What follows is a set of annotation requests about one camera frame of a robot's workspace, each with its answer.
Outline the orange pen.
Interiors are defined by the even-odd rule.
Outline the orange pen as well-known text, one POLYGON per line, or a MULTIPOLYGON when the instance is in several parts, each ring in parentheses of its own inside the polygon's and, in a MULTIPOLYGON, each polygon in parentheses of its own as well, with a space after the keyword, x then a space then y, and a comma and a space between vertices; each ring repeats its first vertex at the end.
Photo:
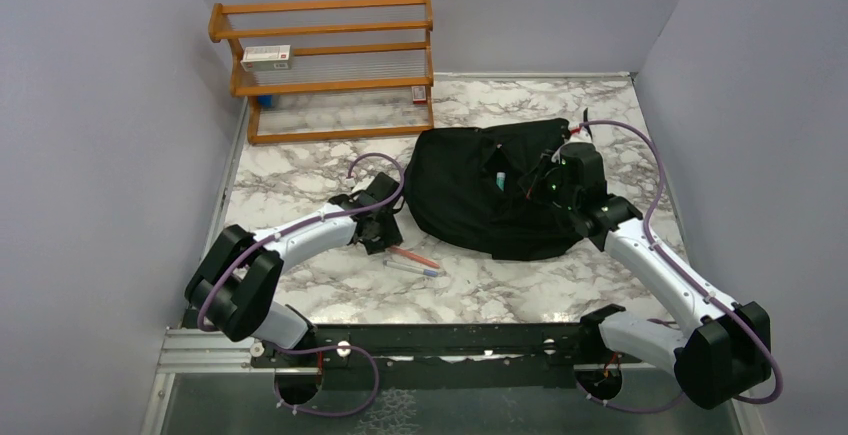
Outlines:
POLYGON ((417 254, 415 254, 411 251, 405 250, 403 248, 393 246, 393 247, 389 248, 389 251, 393 254, 399 255, 399 256, 401 256, 405 259, 408 259, 408 260, 414 261, 416 263, 422 264, 422 265, 429 267, 431 269, 434 269, 434 270, 440 269, 440 265, 437 264, 435 261, 429 260, 429 259, 427 259, 423 256, 417 255, 417 254))

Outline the white green glue stick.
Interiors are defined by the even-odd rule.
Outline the white green glue stick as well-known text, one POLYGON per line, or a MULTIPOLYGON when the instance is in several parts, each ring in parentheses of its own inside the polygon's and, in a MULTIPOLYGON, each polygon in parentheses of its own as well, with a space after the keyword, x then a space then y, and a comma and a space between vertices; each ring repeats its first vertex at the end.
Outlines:
POLYGON ((505 185, 506 185, 506 173, 505 172, 497 172, 496 173, 496 185, 501 192, 505 191, 505 185))

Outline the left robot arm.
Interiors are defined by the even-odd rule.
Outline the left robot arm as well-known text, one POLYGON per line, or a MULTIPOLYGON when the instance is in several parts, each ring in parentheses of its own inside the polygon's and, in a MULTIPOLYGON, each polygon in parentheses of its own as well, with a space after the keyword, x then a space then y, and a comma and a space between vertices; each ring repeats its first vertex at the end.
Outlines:
POLYGON ((362 244, 369 254, 402 241, 394 206, 402 185, 380 172, 363 190, 330 198, 312 214, 255 233, 226 227, 186 286, 184 297, 233 342, 252 337, 298 366, 313 356, 307 318, 274 301, 282 274, 329 250, 362 244))

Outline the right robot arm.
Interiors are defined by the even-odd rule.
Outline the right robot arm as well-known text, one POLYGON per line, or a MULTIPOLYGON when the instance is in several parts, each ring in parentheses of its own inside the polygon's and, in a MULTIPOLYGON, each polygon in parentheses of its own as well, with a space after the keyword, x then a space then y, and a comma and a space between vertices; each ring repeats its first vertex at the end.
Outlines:
POLYGON ((634 356, 673 375, 682 393, 704 409, 778 378, 767 312, 755 302, 738 304, 672 253, 645 215, 608 191, 593 144, 566 143, 543 154, 526 197, 566 216, 579 236, 635 275, 673 319, 666 326, 617 305, 596 310, 580 320, 577 348, 585 359, 634 356))

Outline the black student backpack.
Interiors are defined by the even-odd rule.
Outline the black student backpack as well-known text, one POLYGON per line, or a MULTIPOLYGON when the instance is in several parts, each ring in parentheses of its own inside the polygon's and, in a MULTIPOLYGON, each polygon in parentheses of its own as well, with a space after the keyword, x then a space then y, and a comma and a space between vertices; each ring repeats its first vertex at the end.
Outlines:
POLYGON ((407 164, 404 197, 425 233, 495 260, 560 257, 581 237, 559 209, 529 200, 541 158, 564 142, 563 118, 425 131, 407 164), (506 173, 505 191, 496 173, 506 173))

